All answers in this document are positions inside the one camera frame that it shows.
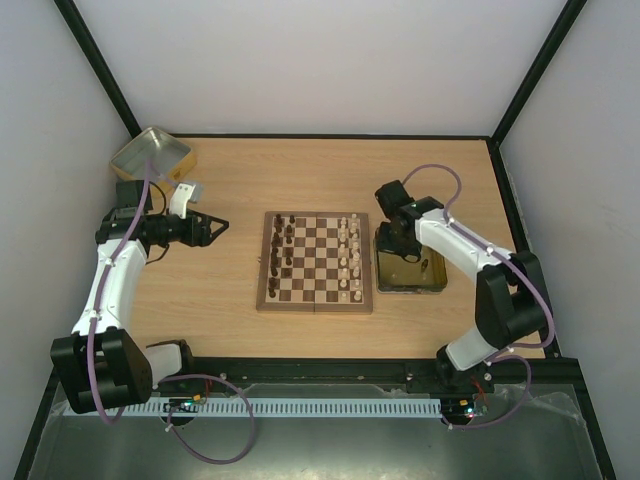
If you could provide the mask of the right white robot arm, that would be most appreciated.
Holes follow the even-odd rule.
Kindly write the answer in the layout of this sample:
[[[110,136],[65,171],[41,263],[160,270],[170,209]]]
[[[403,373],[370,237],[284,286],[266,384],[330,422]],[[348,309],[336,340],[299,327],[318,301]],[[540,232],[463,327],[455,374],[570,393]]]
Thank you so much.
[[[266,213],[256,308],[369,314],[370,276],[383,271],[384,257],[418,265],[425,253],[438,254],[475,286],[473,326],[437,353],[437,382],[455,392],[472,368],[553,328],[546,284],[534,254],[490,243],[460,224],[449,203],[416,200],[405,185],[394,180],[376,191],[385,219],[374,233],[360,213]]]

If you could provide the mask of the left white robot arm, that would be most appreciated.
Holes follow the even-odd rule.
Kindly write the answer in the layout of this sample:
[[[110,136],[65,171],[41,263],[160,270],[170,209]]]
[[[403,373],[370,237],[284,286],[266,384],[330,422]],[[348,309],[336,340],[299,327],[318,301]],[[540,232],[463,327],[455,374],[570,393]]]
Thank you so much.
[[[50,356],[72,410],[104,413],[145,403],[161,380],[189,372],[193,355],[183,340],[140,347],[129,333],[139,277],[152,247],[178,242],[207,247],[226,220],[188,210],[137,217],[112,209],[96,232],[98,263],[85,307],[69,336],[53,341]]]

